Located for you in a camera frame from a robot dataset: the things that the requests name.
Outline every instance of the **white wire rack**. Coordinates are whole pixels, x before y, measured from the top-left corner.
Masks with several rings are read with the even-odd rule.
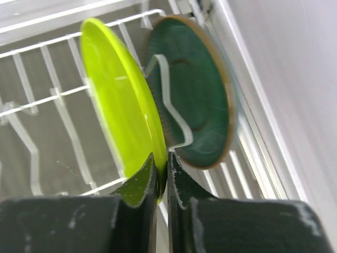
[[[162,9],[153,9],[151,11],[144,11],[140,14],[128,16],[113,22],[107,23],[106,25],[111,28],[118,28],[122,39],[130,50],[131,54],[135,58],[136,62],[143,69],[141,65],[141,60],[139,57],[139,50],[135,47],[135,41],[132,40],[130,32],[127,29],[129,22],[138,22],[139,30],[150,30],[152,29],[151,18],[154,16],[165,16],[165,12]],[[14,61],[17,75],[22,85],[22,89],[25,95],[26,104],[19,104],[17,101],[5,101],[2,99],[1,85],[8,85],[6,83],[0,84],[0,134],[4,131],[4,128],[11,126],[12,130],[16,133],[20,142],[24,145],[26,150],[29,152],[29,185],[31,194],[27,191],[19,193],[21,196],[40,196],[43,194],[53,194],[53,195],[67,195],[74,194],[68,189],[55,189],[53,193],[45,193],[45,189],[41,182],[41,172],[45,168],[41,166],[41,150],[35,143],[36,140],[31,136],[31,130],[28,130],[26,125],[23,123],[22,116],[18,116],[19,113],[23,113],[27,117],[38,117],[40,114],[41,106],[44,104],[49,104],[53,102],[54,108],[58,114],[59,119],[62,121],[62,125],[65,129],[68,138],[70,139],[71,149],[74,153],[74,157],[79,169],[79,174],[76,177],[76,182],[79,180],[84,182],[85,187],[81,187],[83,190],[81,192],[77,191],[76,194],[89,195],[89,194],[100,194],[103,190],[112,189],[112,187],[122,183],[125,178],[121,173],[122,167],[117,164],[116,172],[118,172],[118,177],[114,176],[113,180],[106,183],[97,183],[95,180],[95,169],[92,168],[88,163],[88,158],[84,147],[88,145],[82,139],[78,133],[78,129],[73,120],[73,116],[69,112],[67,97],[71,97],[74,94],[81,93],[83,91],[87,92],[87,97],[91,101],[91,107],[96,113],[95,118],[90,118],[91,121],[97,121],[101,126],[101,132],[105,138],[105,145],[108,147],[111,157],[114,162],[117,163],[118,159],[113,152],[113,148],[110,138],[108,136],[108,131],[104,121],[100,118],[97,113],[96,104],[93,101],[93,96],[91,90],[89,89],[89,82],[86,78],[85,71],[82,65],[81,56],[78,51],[76,44],[76,38],[80,36],[80,32],[73,34],[68,34],[62,37],[58,37],[52,40],[40,42],[27,47],[18,48],[9,52],[0,54],[1,59],[11,59]],[[53,57],[50,53],[50,48],[53,45],[59,43],[67,43],[67,47],[71,52],[72,60],[76,66],[76,73],[73,75],[79,76],[81,79],[81,86],[75,87],[73,89],[63,90],[63,83],[60,76],[55,68],[55,63]],[[35,99],[34,91],[32,88],[32,83],[27,74],[27,65],[23,61],[22,54],[32,51],[40,51],[43,62],[51,80],[52,87],[50,88],[50,96],[42,99]],[[55,147],[54,152],[59,152],[62,147]],[[240,110],[239,115],[239,127],[237,130],[237,138],[233,144],[233,148],[227,158],[216,168],[210,171],[201,171],[190,168],[185,164],[185,168],[188,173],[205,189],[209,190],[215,196],[227,197],[227,198],[242,198],[242,199],[276,199],[276,198],[286,198],[284,191],[280,188],[275,181],[277,178],[272,178],[268,173],[268,165],[265,162],[265,157],[261,155],[258,149],[255,137],[252,134],[249,122],[246,115]],[[10,170],[11,166],[8,166],[8,162],[0,161],[0,177],[4,176],[6,170]],[[0,178],[0,192],[2,191],[2,184],[6,178]],[[167,225],[167,211],[164,202],[160,205],[160,210],[163,214],[163,218]]]

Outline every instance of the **dishwasher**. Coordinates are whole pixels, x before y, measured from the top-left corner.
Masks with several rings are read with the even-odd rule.
[[[10,4],[15,3],[2,5],[10,10],[14,9]],[[11,17],[0,20],[1,200],[104,195],[120,186],[125,178],[115,162],[82,66],[81,22],[98,17],[145,67],[145,41],[156,19],[191,13],[228,56],[227,64],[240,84],[239,113],[236,137],[227,157],[210,170],[182,162],[185,170],[220,198],[303,200],[284,186],[289,181],[281,180],[279,167],[287,164],[281,164],[281,153],[278,163],[273,158],[275,151],[270,152],[261,120],[252,110],[249,100],[257,91],[252,91],[254,85],[248,87],[253,80],[250,62],[229,3],[202,1],[201,6],[202,10],[195,0],[60,1],[39,11],[28,8],[27,14],[11,12]],[[60,93],[55,94],[55,87]],[[166,203],[164,194],[157,210],[158,252],[169,251]]]

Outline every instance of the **plate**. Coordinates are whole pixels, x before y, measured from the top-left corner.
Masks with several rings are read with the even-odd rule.
[[[236,128],[235,92],[230,74],[210,36],[177,15],[160,19],[148,39],[147,59],[162,54],[170,65],[171,102],[190,126],[193,143],[177,154],[196,168],[211,168],[229,152]],[[147,82],[165,122],[166,146],[183,142],[180,127],[163,105],[158,66]]]
[[[113,137],[115,151],[124,164],[125,176],[129,178],[136,173],[153,152],[162,196],[166,184],[165,140],[143,74],[127,47],[100,20],[85,20],[81,31],[86,73],[93,83],[96,102]]]

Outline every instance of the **dark green plate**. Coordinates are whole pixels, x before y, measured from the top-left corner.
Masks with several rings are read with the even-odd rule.
[[[229,151],[236,124],[234,88],[221,53],[195,22],[173,15],[160,19],[150,34],[147,63],[154,54],[167,58],[172,104],[193,132],[193,143],[177,148],[177,154],[194,167],[216,165]],[[184,142],[180,127],[163,105],[159,66],[147,83],[161,117],[166,146]]]

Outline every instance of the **wire rack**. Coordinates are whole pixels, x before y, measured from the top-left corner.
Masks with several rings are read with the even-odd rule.
[[[143,69],[142,38],[165,15],[153,9],[106,25]],[[67,34],[0,54],[1,199],[107,194],[125,180],[89,89],[79,36]],[[208,171],[184,165],[200,185],[221,198],[284,198],[241,105],[237,138],[224,161]],[[165,205],[166,195],[160,210],[167,225]]]

